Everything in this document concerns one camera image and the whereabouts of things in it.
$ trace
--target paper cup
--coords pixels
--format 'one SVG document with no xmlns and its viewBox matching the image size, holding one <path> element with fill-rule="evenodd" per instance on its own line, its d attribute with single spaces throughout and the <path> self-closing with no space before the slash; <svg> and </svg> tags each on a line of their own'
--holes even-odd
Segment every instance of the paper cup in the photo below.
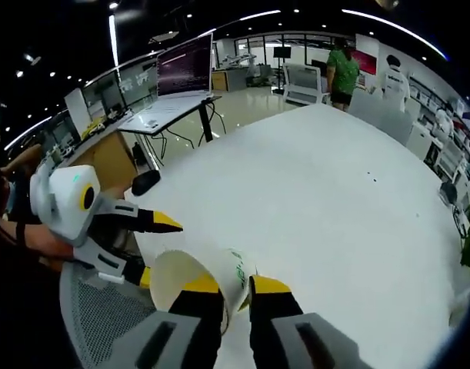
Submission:
<svg viewBox="0 0 470 369">
<path fill-rule="evenodd" d="M 156 308 L 168 311 L 187 283 L 213 278 L 225 299 L 224 334 L 233 315 L 248 305 L 248 279 L 253 274 L 257 274 L 255 264 L 240 251 L 214 247 L 169 250 L 155 259 L 149 290 Z"/>
</svg>

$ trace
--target white floor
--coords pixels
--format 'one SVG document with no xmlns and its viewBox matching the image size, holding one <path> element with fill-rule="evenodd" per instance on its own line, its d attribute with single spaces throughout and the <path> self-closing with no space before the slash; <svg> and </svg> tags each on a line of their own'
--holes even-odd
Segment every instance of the white floor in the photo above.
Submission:
<svg viewBox="0 0 470 369">
<path fill-rule="evenodd" d="M 215 110 L 222 116 L 227 134 L 244 125 L 297 108 L 295 105 L 283 102 L 281 95 L 272 94 L 270 87 L 246 88 L 235 92 L 214 91 L 214 93 L 222 96 L 215 102 Z M 138 106 L 134 110 L 139 111 L 143 108 L 145 106 Z M 207 110 L 210 116 L 212 112 L 209 108 Z M 211 128 L 215 138 L 219 138 L 225 133 L 221 119 L 217 115 L 212 117 Z M 169 130 L 192 140 L 194 147 L 197 148 L 199 139 L 202 136 L 202 124 L 198 111 L 176 122 Z M 133 146 L 135 143 L 134 135 L 130 133 L 123 133 L 123 135 L 128 145 Z M 190 142 L 167 131 L 164 131 L 164 135 L 168 139 L 165 157 L 162 160 L 165 165 L 176 158 L 187 155 L 192 150 Z M 162 140 L 150 139 L 150 142 L 159 155 Z"/>
</svg>

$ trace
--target laptop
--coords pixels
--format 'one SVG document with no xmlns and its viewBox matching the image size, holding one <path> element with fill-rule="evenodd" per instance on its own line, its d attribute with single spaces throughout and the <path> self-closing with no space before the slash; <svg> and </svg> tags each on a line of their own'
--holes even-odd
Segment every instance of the laptop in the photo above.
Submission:
<svg viewBox="0 0 470 369">
<path fill-rule="evenodd" d="M 119 129 L 154 133 L 212 96 L 212 34 L 176 45 L 157 57 L 158 99 Z"/>
</svg>

